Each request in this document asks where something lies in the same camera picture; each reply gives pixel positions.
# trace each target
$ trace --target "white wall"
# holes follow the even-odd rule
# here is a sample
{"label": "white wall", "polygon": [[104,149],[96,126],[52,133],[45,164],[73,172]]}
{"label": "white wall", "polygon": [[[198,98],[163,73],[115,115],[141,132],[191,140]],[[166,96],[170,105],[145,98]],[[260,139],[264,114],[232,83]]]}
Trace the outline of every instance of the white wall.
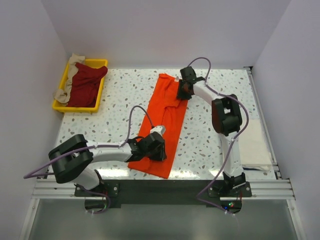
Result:
{"label": "white wall", "polygon": [[253,67],[281,173],[308,239],[320,238],[320,1],[292,0]]}
{"label": "white wall", "polygon": [[61,116],[51,108],[67,62],[40,0],[0,2],[0,239],[19,238],[34,179],[48,161]]}
{"label": "white wall", "polygon": [[252,66],[290,0],[42,0],[68,54],[111,67]]}

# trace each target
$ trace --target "white table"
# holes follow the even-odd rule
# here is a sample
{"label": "white table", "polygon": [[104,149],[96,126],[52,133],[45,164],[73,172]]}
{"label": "white table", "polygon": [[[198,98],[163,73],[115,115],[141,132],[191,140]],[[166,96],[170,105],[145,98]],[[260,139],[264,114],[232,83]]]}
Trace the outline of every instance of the white table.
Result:
{"label": "white table", "polygon": [[[205,76],[206,69],[196,69],[197,76]],[[57,145],[75,134],[83,134],[96,142],[119,142],[125,139],[131,107],[145,109],[153,94],[159,73],[180,76],[179,69],[109,69],[98,113],[66,113],[57,137]],[[208,84],[225,94],[236,94],[247,107],[251,119],[259,119],[257,104],[246,70],[211,70]],[[144,113],[136,109],[132,116],[131,136],[140,129]],[[193,96],[187,105],[179,143],[169,179],[211,180],[223,162],[222,147],[211,120],[211,107]],[[97,169],[103,179],[158,180],[160,177],[129,169],[127,163],[109,161],[89,165]],[[275,172],[247,170],[247,180],[274,180]]]}

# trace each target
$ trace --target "maroon cloth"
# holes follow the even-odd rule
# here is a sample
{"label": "maroon cloth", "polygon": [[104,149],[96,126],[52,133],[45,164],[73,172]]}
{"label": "maroon cloth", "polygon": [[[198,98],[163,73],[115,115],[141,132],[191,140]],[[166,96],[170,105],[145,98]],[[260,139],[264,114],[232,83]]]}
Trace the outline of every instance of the maroon cloth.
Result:
{"label": "maroon cloth", "polygon": [[107,74],[108,68],[92,68],[78,62],[75,66],[78,72],[72,78],[67,107],[93,108],[96,105],[101,79]]}

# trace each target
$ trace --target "red cloth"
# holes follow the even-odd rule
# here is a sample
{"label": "red cloth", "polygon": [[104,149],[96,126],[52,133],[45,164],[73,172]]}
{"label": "red cloth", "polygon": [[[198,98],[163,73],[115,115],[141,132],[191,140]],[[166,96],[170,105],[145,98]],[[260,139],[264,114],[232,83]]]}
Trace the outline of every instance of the red cloth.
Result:
{"label": "red cloth", "polygon": [[[165,179],[169,177],[188,104],[188,100],[177,99],[178,86],[179,83],[175,81],[174,77],[164,73],[159,74],[159,79],[147,109],[153,125],[165,126],[163,138],[165,141],[166,159],[160,162],[144,157],[140,161],[130,162],[128,164],[130,169]],[[138,136],[145,137],[150,133],[150,130],[150,122],[147,116],[145,116]]]}
{"label": "red cloth", "polygon": [[101,79],[107,74],[107,67],[92,68],[76,63],[78,72],[72,78],[70,100],[67,107],[93,108],[96,105]]}

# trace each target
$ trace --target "plastic container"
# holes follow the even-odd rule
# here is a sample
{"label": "plastic container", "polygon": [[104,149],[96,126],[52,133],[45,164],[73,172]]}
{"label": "plastic container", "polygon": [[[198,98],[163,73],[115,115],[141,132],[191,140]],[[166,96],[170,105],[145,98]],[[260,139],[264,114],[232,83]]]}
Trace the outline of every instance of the plastic container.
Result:
{"label": "plastic container", "polygon": [[[84,64],[91,67],[91,68],[99,69],[103,66],[107,66],[108,61],[106,59],[86,59],[84,61]],[[66,81],[68,80],[68,69],[69,69],[69,63],[66,65],[62,79],[60,81],[60,85],[59,85],[60,89],[65,88]],[[52,104],[52,108],[54,110],[61,112],[61,113],[91,113],[92,114],[92,113],[98,112],[101,94],[102,94],[102,90],[104,88],[105,77],[106,76],[104,76],[101,79],[99,91],[98,91],[98,95],[96,97],[96,102],[95,102],[94,107],[68,107],[68,106],[64,106],[62,103],[60,103],[54,99],[53,104]]]}

